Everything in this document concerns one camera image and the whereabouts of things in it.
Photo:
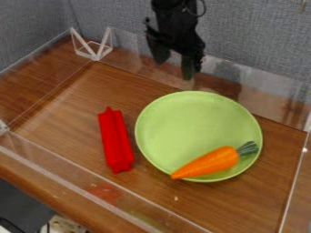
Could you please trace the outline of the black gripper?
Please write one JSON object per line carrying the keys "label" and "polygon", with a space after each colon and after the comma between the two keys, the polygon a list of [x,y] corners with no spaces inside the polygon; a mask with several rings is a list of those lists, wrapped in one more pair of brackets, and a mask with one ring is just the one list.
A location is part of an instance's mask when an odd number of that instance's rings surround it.
{"label": "black gripper", "polygon": [[196,33],[196,21],[160,20],[157,26],[149,17],[144,18],[146,44],[154,62],[161,65],[170,52],[181,56],[182,79],[190,80],[201,69],[205,43]]}

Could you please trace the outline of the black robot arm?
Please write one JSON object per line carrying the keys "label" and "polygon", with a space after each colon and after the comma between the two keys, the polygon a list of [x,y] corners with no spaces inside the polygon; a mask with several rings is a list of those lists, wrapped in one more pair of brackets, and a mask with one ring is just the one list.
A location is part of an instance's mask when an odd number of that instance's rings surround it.
{"label": "black robot arm", "polygon": [[201,69],[205,43],[196,33],[197,18],[202,13],[196,11],[196,0],[152,0],[156,27],[150,18],[144,18],[145,39],[154,62],[161,65],[170,56],[170,51],[181,55],[182,79],[190,80]]}

